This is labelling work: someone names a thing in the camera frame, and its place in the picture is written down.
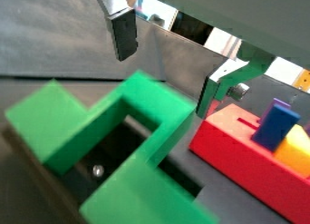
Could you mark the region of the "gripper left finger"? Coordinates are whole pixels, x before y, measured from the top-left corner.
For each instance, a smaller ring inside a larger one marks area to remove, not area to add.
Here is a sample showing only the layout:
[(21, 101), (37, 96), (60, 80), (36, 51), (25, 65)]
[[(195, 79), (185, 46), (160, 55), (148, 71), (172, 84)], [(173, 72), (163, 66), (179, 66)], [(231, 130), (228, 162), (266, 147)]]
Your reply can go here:
[(137, 48), (136, 11), (125, 0), (96, 0), (104, 13), (116, 59), (124, 61)]

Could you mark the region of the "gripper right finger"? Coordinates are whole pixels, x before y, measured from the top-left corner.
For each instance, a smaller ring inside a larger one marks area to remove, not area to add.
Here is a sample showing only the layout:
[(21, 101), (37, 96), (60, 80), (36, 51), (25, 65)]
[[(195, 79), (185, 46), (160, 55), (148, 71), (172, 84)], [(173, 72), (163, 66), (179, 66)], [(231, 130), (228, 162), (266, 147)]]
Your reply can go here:
[(205, 76), (196, 106), (196, 115), (204, 119), (225, 97), (240, 101), (250, 87), (243, 83), (260, 76), (275, 60), (275, 56), (252, 44), (242, 41), (236, 61), (227, 60)]

